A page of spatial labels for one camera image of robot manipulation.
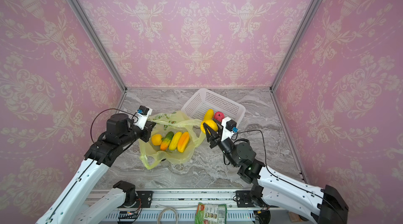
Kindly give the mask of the orange round fruit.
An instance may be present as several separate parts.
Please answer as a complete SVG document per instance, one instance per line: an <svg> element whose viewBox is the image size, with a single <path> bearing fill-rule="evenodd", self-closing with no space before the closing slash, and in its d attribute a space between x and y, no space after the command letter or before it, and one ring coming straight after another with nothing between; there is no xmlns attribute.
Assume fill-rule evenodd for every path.
<svg viewBox="0 0 403 224"><path fill-rule="evenodd" d="M200 130L202 133L206 134L206 129L204 127L204 125L207 125L210 129L212 129L213 131L217 132L218 131L218 125L214 120L204 120L201 124L200 124Z"/></svg>

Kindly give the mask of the small yellow round fruit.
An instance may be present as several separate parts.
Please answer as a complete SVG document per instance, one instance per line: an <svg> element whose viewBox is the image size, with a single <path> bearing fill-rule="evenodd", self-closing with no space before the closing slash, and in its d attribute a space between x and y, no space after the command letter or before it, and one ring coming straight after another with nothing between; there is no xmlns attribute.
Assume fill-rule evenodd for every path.
<svg viewBox="0 0 403 224"><path fill-rule="evenodd" d="M160 146L162 144L162 139L163 137L160 134L155 134L151 137L151 141L154 146Z"/></svg>

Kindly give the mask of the yellow lemon fruit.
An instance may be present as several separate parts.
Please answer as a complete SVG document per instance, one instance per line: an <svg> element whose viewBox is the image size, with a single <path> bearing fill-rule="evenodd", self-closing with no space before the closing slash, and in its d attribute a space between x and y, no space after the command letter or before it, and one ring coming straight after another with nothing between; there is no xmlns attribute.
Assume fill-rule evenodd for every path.
<svg viewBox="0 0 403 224"><path fill-rule="evenodd" d="M214 117L214 114L215 114L215 113L214 113L213 109L207 110L207 112L206 112L205 115L204 115L204 121L212 120L213 117Z"/></svg>

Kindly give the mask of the pink red round fruit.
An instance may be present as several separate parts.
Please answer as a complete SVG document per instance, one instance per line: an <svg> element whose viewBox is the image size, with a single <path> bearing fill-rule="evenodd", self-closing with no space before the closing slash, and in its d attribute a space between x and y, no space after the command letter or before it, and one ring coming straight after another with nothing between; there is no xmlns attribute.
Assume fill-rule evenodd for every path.
<svg viewBox="0 0 403 224"><path fill-rule="evenodd" d="M224 118L225 118L225 115L222 112L216 112L214 115L214 119L216 121L218 121L219 123L221 123Z"/></svg>

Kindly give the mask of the green orange mango fruit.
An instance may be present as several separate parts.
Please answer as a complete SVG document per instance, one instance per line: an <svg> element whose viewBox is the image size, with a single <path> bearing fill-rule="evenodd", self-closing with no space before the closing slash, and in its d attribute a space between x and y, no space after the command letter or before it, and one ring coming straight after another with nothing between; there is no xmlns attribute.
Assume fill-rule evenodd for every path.
<svg viewBox="0 0 403 224"><path fill-rule="evenodd" d="M170 142L174 136L174 133L172 131L168 132L166 136L163 137L162 139L162 144L160 145L160 150L165 151L169 148Z"/></svg>

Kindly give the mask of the yellow plastic bag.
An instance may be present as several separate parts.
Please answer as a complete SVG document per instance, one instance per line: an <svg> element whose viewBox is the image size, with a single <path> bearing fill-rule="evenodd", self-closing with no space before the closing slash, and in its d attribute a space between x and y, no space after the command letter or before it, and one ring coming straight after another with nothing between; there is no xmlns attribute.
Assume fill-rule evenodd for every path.
<svg viewBox="0 0 403 224"><path fill-rule="evenodd" d="M150 117L150 121L156 123L150 140L140 142L140 160L148 170L163 160L172 164L186 163L206 137L200 130L202 121L181 111L160 113Z"/></svg>

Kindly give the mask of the orange papaya fruit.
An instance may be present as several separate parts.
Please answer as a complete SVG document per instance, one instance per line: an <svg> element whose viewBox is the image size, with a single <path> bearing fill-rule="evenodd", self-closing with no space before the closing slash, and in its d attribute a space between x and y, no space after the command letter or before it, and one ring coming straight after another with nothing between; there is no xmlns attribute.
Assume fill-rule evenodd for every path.
<svg viewBox="0 0 403 224"><path fill-rule="evenodd" d="M180 153L183 153L190 141L190 134L188 132L184 132L181 137L179 138L178 144L177 144L177 150Z"/></svg>

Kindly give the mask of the yellow banana fruit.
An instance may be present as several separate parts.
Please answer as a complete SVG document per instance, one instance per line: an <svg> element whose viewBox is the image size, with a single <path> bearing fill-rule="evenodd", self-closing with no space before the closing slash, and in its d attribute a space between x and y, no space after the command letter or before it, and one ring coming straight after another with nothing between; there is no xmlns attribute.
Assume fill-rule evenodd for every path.
<svg viewBox="0 0 403 224"><path fill-rule="evenodd" d="M170 145L169 145L169 150L170 151L174 151L174 150L177 149L178 142L179 142L180 138L182 137L182 135L183 135L182 132L177 132L177 133L174 134L174 136L173 136L173 138L172 138L172 140L170 142Z"/></svg>

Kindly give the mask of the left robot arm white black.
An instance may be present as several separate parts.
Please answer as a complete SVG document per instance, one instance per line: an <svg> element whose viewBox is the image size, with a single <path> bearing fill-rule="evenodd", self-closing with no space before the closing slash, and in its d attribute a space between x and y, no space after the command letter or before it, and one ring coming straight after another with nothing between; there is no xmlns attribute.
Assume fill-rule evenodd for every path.
<svg viewBox="0 0 403 224"><path fill-rule="evenodd" d="M118 207L140 204L135 186L119 181L100 200L85 207L94 186L116 159L135 141L149 141L156 125L149 121L151 114L152 109L141 106L132 117L123 112L112 115L106 131L91 145L73 179L37 223L98 224Z"/></svg>

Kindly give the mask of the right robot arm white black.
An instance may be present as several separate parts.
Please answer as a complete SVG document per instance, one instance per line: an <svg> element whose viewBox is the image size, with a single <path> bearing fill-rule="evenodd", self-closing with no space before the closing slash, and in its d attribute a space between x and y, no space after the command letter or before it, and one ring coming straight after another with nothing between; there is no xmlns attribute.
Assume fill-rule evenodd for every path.
<svg viewBox="0 0 403 224"><path fill-rule="evenodd" d="M275 206L293 212L316 224L346 224L349 207L339 191L305 184L287 177L256 159L247 139L233 140L236 122L226 118L216 130L202 122L202 131L211 148L219 147L240 178L253 186L252 202L257 206Z"/></svg>

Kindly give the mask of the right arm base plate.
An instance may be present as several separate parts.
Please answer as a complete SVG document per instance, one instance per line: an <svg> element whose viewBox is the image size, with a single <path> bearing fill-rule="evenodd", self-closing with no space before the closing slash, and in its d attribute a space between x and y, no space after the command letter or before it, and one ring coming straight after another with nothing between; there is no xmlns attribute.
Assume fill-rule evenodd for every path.
<svg viewBox="0 0 403 224"><path fill-rule="evenodd" d="M238 208L264 207L265 203L250 190L236 190L233 200Z"/></svg>

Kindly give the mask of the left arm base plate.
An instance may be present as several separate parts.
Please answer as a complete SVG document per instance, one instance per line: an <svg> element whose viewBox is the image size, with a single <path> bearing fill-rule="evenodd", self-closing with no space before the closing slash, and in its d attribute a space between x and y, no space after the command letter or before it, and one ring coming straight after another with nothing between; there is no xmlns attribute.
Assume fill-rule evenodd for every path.
<svg viewBox="0 0 403 224"><path fill-rule="evenodd" d="M153 191L128 191L124 196L124 202L118 208L150 208Z"/></svg>

